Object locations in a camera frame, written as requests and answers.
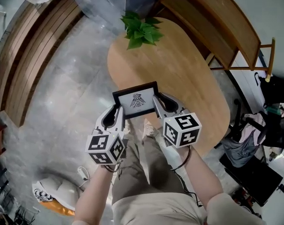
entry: person's right arm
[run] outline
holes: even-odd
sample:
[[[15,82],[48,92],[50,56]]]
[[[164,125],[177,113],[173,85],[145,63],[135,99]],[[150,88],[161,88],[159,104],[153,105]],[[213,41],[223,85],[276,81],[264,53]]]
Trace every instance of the person's right arm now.
[[[181,160],[184,161],[188,155],[187,148],[178,149]],[[204,208],[211,198],[223,193],[219,179],[213,171],[202,160],[198,152],[191,146],[190,159],[185,164],[185,169],[195,193],[201,200]]]

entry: person's left arm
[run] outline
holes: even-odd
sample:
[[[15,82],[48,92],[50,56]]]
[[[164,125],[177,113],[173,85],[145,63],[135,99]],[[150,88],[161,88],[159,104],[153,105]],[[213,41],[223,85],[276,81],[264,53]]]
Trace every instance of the person's left arm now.
[[[90,184],[78,199],[74,221],[84,221],[89,225],[100,223],[112,177],[113,173],[105,167],[97,168]]]

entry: black bag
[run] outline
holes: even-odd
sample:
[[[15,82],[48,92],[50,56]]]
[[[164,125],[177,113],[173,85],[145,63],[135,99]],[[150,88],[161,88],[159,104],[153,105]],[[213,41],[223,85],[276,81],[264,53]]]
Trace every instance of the black bag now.
[[[265,78],[259,76],[261,82],[261,90],[265,98],[265,106],[271,106],[276,103],[284,103],[284,79],[276,76],[270,78],[270,82],[266,82]]]

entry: cube with fiducial markers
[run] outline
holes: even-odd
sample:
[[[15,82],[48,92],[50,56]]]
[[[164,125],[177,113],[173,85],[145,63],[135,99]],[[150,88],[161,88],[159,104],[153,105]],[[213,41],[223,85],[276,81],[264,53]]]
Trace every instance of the cube with fiducial markers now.
[[[176,148],[195,144],[202,125],[196,114],[189,113],[164,119],[163,136]]]
[[[115,165],[124,152],[123,132],[90,135],[87,138],[85,152],[89,153],[98,165]]]

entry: oval wooden table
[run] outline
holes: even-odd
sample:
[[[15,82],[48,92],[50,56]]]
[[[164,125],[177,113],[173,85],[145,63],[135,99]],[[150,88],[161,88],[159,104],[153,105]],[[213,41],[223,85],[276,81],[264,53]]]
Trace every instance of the oval wooden table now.
[[[164,35],[157,46],[143,44],[127,50],[128,39],[121,34],[111,45],[107,63],[110,76],[120,90],[157,81],[159,91],[177,97],[202,124],[197,152],[204,156],[225,135],[230,110],[208,65],[186,33],[172,21],[157,18]],[[155,126],[154,113],[146,115]]]

